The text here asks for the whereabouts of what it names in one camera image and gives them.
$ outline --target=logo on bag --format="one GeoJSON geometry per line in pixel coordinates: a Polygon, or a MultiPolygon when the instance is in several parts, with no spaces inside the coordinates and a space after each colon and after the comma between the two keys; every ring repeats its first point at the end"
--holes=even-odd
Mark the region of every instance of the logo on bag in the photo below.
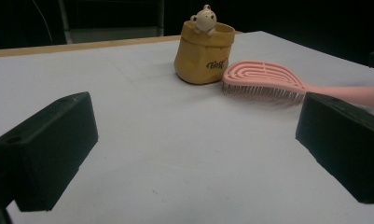
{"type": "Polygon", "coordinates": [[[224,68],[225,60],[222,60],[221,62],[213,61],[213,62],[207,63],[206,68],[210,68],[210,69],[219,68],[219,69],[222,69],[222,68],[224,68]]]}

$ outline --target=hairbrush bristles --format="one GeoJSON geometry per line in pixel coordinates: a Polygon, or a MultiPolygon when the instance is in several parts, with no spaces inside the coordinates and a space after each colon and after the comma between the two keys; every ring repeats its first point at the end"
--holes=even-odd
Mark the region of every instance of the hairbrush bristles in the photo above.
{"type": "Polygon", "coordinates": [[[235,86],[223,82],[222,92],[226,95],[258,100],[264,102],[276,102],[290,105],[299,105],[303,102],[304,94],[294,91],[286,91],[271,87],[260,86],[235,86]]]}

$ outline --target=yellow paper bag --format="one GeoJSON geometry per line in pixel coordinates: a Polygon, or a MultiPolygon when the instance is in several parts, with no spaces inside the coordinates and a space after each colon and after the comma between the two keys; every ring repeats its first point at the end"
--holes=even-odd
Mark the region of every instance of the yellow paper bag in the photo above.
{"type": "Polygon", "coordinates": [[[229,64],[230,48],[235,30],[217,22],[215,32],[196,33],[194,23],[185,21],[174,60],[177,75],[191,84],[209,84],[220,81],[229,64]]]}

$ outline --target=wooden table edge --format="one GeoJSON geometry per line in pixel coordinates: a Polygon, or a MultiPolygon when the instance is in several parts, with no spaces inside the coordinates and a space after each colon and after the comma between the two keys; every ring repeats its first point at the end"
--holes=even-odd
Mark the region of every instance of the wooden table edge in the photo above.
{"type": "Polygon", "coordinates": [[[69,45],[52,45],[52,46],[18,48],[18,49],[0,49],[0,57],[54,53],[54,52],[63,52],[63,51],[80,50],[80,49],[110,48],[110,47],[136,45],[136,44],[147,44],[147,43],[156,43],[156,42],[162,42],[162,41],[179,40],[180,37],[181,35],[166,35],[166,36],[100,41],[100,42],[69,44],[69,45]]]}

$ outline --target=small white bear figurine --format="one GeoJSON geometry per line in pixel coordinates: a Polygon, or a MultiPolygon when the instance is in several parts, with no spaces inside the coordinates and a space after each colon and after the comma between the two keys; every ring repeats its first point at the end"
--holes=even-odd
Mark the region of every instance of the small white bear figurine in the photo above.
{"type": "Polygon", "coordinates": [[[194,30],[197,34],[204,31],[207,35],[212,35],[215,32],[216,15],[209,5],[205,5],[197,15],[191,16],[190,20],[195,23],[194,30]]]}

